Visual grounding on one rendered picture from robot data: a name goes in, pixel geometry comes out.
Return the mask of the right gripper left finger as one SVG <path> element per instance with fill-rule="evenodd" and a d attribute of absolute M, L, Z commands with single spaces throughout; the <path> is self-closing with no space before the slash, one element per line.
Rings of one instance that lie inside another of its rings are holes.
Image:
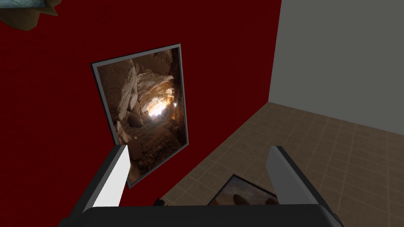
<path fill-rule="evenodd" d="M 114 146 L 72 209 L 70 216 L 79 216 L 92 207 L 117 207 L 127 183 L 130 166 L 128 147 Z"/>

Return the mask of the framed brown picture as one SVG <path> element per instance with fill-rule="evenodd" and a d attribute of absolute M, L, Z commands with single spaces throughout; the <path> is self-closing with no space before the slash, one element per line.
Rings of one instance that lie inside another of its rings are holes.
<path fill-rule="evenodd" d="M 208 206 L 278 205 L 277 196 L 235 174 L 217 192 Z"/>

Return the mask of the framed cave rock picture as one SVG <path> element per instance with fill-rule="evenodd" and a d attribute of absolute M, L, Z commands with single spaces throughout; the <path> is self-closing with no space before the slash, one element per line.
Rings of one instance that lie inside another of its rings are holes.
<path fill-rule="evenodd" d="M 128 188 L 188 143 L 181 45 L 91 63 L 114 144 L 126 145 Z"/>

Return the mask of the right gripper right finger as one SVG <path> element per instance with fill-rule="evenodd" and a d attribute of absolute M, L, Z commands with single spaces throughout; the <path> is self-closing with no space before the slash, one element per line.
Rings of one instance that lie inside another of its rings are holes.
<path fill-rule="evenodd" d="M 271 146 L 266 169 L 280 204 L 316 204 L 331 211 L 302 170 L 281 146 Z"/>

